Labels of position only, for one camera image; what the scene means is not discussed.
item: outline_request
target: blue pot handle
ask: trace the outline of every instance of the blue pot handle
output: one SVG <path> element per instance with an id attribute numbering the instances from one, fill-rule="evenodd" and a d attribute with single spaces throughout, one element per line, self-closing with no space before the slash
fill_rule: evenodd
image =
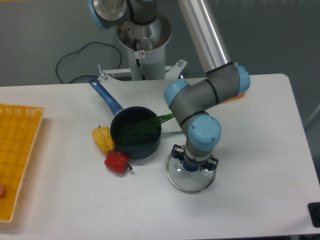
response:
<path id="1" fill-rule="evenodd" d="M 92 78 L 89 81 L 89 84 L 103 98 L 103 100 L 105 100 L 105 102 L 108 104 L 109 108 L 111 109 L 114 115 L 117 115 L 120 111 L 124 109 L 117 102 L 117 100 L 115 100 L 114 97 L 111 96 L 111 94 L 104 88 L 104 86 L 101 85 L 101 83 L 97 79 Z"/>

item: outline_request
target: silver pole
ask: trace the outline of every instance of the silver pole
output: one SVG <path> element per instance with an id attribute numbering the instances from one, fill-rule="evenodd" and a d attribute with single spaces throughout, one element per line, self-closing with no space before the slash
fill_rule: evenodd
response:
<path id="1" fill-rule="evenodd" d="M 231 62 L 217 23 L 206 0 L 178 0 L 204 71 Z"/>

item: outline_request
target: warning sticker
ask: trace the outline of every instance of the warning sticker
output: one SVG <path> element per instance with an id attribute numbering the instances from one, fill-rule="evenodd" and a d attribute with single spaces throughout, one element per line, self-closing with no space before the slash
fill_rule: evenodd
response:
<path id="1" fill-rule="evenodd" d="M 134 57 L 135 59 L 142 59 L 145 57 L 145 51 L 144 50 L 139 50 L 134 52 Z"/>

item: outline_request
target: bolt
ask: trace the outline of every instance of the bolt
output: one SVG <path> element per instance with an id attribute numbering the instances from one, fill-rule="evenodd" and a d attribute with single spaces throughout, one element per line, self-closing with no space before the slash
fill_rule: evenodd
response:
<path id="1" fill-rule="evenodd" d="M 184 63 L 184 61 L 182 61 L 182 59 L 180 59 L 179 61 L 178 61 L 178 67 L 182 67 L 182 64 Z"/>
<path id="2" fill-rule="evenodd" d="M 104 80 L 107 80 L 107 79 L 108 79 L 107 74 L 106 74 L 105 72 L 103 72 L 103 71 L 102 71 L 101 66 L 100 66 L 100 63 L 98 63 L 98 68 L 99 68 L 99 72 L 100 72 L 100 74 L 103 74 L 103 78 L 104 78 Z"/>

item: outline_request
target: light blue joint cap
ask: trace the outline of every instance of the light blue joint cap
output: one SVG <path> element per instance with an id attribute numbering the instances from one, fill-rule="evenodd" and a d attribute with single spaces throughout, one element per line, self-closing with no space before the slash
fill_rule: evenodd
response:
<path id="1" fill-rule="evenodd" d="M 92 4 L 92 0 L 88 0 L 87 3 L 88 3 L 88 7 L 89 7 L 89 9 L 90 9 L 90 12 L 91 12 L 91 14 L 92 14 L 92 16 L 93 16 L 93 19 L 94 19 L 94 21 L 96 22 L 96 25 L 98 26 L 98 28 L 99 28 L 100 30 L 106 30 L 107 28 L 105 28 L 105 27 L 101 24 L 99 18 L 98 18 L 97 15 L 96 15 L 96 12 L 95 12 L 95 10 L 94 10 L 94 6 L 93 6 L 93 4 Z"/>
<path id="2" fill-rule="evenodd" d="M 239 92 L 237 94 L 238 96 L 249 89 L 251 80 L 250 80 L 249 73 L 246 71 L 246 69 L 243 66 L 237 65 L 235 67 L 238 69 L 238 72 L 240 75 L 240 87 L 239 87 Z"/>
<path id="3" fill-rule="evenodd" d="M 197 116 L 188 131 L 190 142 L 201 151 L 213 150 L 221 137 L 221 125 L 210 115 Z"/>
<path id="4" fill-rule="evenodd" d="M 190 86 L 186 80 L 178 80 L 164 90 L 163 96 L 169 108 L 178 93 L 186 86 Z"/>

